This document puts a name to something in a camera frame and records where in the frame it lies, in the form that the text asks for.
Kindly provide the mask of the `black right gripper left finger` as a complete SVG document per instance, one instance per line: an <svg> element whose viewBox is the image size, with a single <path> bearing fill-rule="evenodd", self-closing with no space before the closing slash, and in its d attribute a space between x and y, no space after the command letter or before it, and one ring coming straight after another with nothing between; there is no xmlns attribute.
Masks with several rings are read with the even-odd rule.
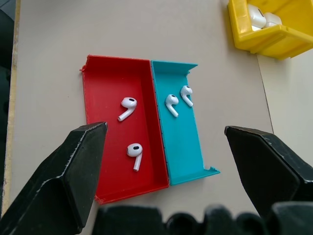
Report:
<svg viewBox="0 0 313 235"><path fill-rule="evenodd" d="M106 122L72 130L35 170L0 219L0 235L77 235L97 190Z"/></svg>

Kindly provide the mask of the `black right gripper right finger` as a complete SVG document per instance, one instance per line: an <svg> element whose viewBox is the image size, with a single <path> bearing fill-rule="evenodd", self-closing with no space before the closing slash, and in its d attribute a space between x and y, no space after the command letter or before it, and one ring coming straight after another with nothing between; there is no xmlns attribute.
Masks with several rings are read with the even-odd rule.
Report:
<svg viewBox="0 0 313 235"><path fill-rule="evenodd" d="M226 126L241 183L261 217L274 203L313 202L313 167L276 135L257 129Z"/></svg>

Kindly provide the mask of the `yellow plastic bin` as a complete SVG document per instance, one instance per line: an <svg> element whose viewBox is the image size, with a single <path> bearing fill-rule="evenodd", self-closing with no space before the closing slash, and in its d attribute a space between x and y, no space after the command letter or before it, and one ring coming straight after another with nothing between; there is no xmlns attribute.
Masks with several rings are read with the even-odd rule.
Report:
<svg viewBox="0 0 313 235"><path fill-rule="evenodd" d="M278 16L282 23L254 31L248 5ZM234 45L279 60L313 49L313 0L229 0Z"/></svg>

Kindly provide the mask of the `white plastic part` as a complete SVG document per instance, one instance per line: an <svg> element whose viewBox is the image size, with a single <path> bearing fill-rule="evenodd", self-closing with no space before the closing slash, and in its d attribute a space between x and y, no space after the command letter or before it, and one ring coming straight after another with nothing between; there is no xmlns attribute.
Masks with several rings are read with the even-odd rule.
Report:
<svg viewBox="0 0 313 235"><path fill-rule="evenodd" d="M272 27L275 25L282 25L282 21L280 17L275 14L267 12L267 13L264 13L264 17L266 19L266 24L264 28Z"/></svg>

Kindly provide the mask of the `red plastic tray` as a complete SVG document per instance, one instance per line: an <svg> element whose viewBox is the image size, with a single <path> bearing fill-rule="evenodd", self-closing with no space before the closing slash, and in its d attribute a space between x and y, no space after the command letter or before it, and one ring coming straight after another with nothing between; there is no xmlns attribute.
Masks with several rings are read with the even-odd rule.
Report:
<svg viewBox="0 0 313 235"><path fill-rule="evenodd" d="M107 133L95 200L107 204L169 186L152 68L149 60L89 55L81 68L87 123L106 122ZM122 122L125 97L137 100ZM139 171L127 155L130 144L143 147Z"/></svg>

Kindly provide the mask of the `blue plastic tray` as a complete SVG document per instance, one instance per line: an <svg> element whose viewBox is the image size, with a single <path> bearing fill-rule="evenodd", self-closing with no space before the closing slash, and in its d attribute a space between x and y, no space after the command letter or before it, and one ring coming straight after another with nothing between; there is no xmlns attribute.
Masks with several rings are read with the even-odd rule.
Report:
<svg viewBox="0 0 313 235"><path fill-rule="evenodd" d="M193 107L189 107L180 95L181 88L189 86L187 76L196 64L156 60L151 63L170 185L218 174L216 168L204 166ZM179 100L173 106L178 117L174 117L165 105L169 94Z"/></svg>

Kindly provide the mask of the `white earbuds in yellow bin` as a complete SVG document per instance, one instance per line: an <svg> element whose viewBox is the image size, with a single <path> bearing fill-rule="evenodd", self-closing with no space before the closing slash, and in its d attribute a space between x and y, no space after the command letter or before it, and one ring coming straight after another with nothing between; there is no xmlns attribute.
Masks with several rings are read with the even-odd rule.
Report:
<svg viewBox="0 0 313 235"><path fill-rule="evenodd" d="M254 5L247 5L251 25L256 28L263 28L266 25L266 18L264 17L261 10Z"/></svg>

